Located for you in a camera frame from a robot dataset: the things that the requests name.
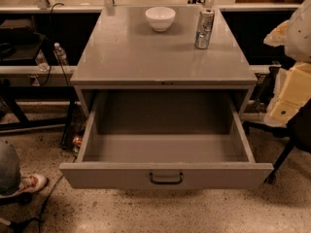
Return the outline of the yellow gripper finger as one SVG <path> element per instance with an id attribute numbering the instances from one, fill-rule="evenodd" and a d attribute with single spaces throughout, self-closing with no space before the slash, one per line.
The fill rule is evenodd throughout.
<path id="1" fill-rule="evenodd" d="M 310 98 L 311 64 L 296 62 L 289 70 L 281 69 L 263 122 L 272 127 L 285 126 Z"/>

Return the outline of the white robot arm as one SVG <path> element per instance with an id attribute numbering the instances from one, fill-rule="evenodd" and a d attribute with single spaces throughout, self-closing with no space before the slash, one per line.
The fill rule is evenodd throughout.
<path id="1" fill-rule="evenodd" d="M 278 71 L 263 118 L 266 125 L 285 126 L 311 99 L 311 0 L 304 0 L 291 18 L 267 34 L 263 42 L 271 47 L 283 46 L 285 55 L 295 61 L 288 71 Z"/>

